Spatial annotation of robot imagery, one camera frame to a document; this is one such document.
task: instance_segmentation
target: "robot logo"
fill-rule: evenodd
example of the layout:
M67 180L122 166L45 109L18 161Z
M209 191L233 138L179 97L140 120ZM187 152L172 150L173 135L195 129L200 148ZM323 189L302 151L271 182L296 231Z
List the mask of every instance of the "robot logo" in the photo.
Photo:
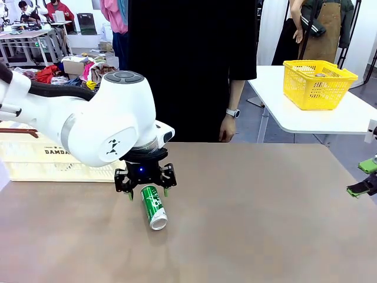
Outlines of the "robot logo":
M117 146L117 144L120 143L120 141L117 141L117 140L110 140L108 143L112 143L112 148L111 150L106 153L106 154L109 154L109 153L115 153L115 155L118 155L117 151L115 150L115 147Z

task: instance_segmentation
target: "brown apron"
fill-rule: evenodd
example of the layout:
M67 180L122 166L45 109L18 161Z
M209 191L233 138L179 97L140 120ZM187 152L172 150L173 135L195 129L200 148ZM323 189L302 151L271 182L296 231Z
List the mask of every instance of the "brown apron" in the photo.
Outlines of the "brown apron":
M304 53L304 60L325 60L334 63L339 45L341 15L341 3L322 4L318 21L326 28L326 32L320 37L309 36Z

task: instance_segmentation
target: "cream plastic crate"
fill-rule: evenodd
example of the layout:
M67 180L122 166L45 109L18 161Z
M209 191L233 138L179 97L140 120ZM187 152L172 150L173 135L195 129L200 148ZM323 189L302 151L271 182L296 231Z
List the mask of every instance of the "cream plastic crate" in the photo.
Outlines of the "cream plastic crate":
M12 181L42 182L114 182L115 169L124 169L117 161L94 168L80 163L65 149L40 133L1 133L3 129L28 130L25 124L0 123L0 159Z

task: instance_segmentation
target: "red jacket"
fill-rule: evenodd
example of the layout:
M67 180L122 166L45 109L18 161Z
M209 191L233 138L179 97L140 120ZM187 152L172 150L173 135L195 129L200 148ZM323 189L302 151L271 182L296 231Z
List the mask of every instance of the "red jacket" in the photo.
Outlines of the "red jacket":
M53 21L54 18L52 17L52 15L55 13L55 9L54 9L54 6L52 5L52 3L48 3L46 5L46 8L48 10L48 16L49 18ZM64 13L69 13L69 16L67 17L66 15L64 15L65 17L65 20L66 21L73 21L74 18L75 18L75 15L72 14L72 12L70 11L70 9L68 9L67 6L65 6L62 2L59 2L58 4L58 8L57 8L58 11L62 11Z

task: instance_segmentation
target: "can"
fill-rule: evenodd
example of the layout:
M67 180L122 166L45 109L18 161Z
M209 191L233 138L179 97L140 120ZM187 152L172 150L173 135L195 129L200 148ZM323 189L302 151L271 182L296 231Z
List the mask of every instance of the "can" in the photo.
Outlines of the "can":
M150 185L143 187L141 198L147 212L149 227L153 230L163 229L167 224L167 216L156 187Z

